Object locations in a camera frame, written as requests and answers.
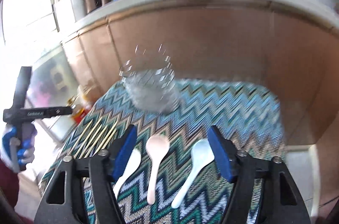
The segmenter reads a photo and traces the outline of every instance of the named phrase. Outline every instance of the black clamp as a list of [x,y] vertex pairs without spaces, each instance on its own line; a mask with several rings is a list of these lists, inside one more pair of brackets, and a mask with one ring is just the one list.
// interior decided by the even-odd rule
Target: black clamp
[[216,126],[207,131],[221,176],[234,183],[222,224],[246,224],[254,179],[263,179],[256,224],[310,224],[311,220],[286,164],[280,157],[270,161],[237,150]]
[[[224,139],[216,126],[209,128],[207,138],[221,175],[234,183],[221,224],[246,224],[256,178],[263,179],[256,224],[311,224],[299,190],[280,157],[270,161],[253,158]],[[78,160],[65,156],[47,186],[34,223],[88,224],[82,178],[89,177],[99,223],[125,224],[111,182],[123,174],[136,139],[136,128],[130,125],[108,150]]]
[[112,190],[125,170],[136,144],[137,130],[129,125],[123,136],[92,157],[67,155],[55,170],[36,213],[35,224],[88,224],[83,178],[89,177],[100,224],[125,224]]

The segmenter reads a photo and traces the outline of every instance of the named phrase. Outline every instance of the blue clamp pad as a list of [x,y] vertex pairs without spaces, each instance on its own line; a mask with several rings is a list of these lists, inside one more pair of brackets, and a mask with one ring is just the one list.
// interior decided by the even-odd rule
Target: blue clamp pad
[[232,141],[221,135],[216,126],[211,126],[207,130],[207,139],[221,176],[228,182],[234,183],[238,176],[237,148]]
[[115,156],[114,168],[111,173],[114,181],[117,181],[123,175],[128,159],[130,158],[134,146],[137,142],[136,127],[134,125],[129,125],[123,137],[120,139],[122,140],[122,142],[120,142],[121,147]]

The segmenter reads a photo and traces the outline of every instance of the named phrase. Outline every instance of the floor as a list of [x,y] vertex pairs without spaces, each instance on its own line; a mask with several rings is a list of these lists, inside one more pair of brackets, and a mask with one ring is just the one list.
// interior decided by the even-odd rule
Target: floor
[[15,211],[21,216],[34,220],[41,200],[36,183],[23,174],[19,174],[19,198]]
[[314,195],[313,168],[309,150],[290,150],[286,155],[286,165],[311,215]]
[[48,136],[38,123],[35,122],[34,125],[38,131],[38,134],[35,136],[34,144],[35,159],[31,164],[27,165],[27,171],[24,172],[24,175],[33,181],[35,181],[36,178],[39,181],[45,171],[54,162],[59,149],[57,148],[56,143]]

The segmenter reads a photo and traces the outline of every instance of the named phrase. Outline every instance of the metal bolt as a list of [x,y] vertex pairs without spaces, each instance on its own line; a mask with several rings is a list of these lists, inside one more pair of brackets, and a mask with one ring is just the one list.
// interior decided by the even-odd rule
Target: metal bolt
[[276,164],[280,164],[282,163],[282,159],[278,156],[274,156],[273,157],[273,162],[275,162]]
[[64,162],[70,162],[70,161],[72,161],[73,160],[73,157],[71,156],[71,155],[66,155],[63,159],[62,159],[62,161],[64,161]]
[[108,155],[108,150],[107,149],[102,149],[101,151],[98,152],[99,156],[107,156]]
[[244,151],[244,150],[238,150],[237,154],[238,154],[239,156],[241,156],[241,157],[247,156],[247,152]]

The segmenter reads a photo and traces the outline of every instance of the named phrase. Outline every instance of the white glove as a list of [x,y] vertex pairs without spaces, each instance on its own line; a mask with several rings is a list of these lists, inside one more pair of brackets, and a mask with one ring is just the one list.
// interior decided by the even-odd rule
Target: white glove
[[[1,138],[0,156],[4,164],[14,172],[18,172],[14,168],[14,163],[11,160],[10,141],[16,137],[16,128],[7,124]],[[34,160],[34,137],[37,135],[35,126],[30,122],[22,124],[22,149],[17,152],[19,165],[26,165]]]

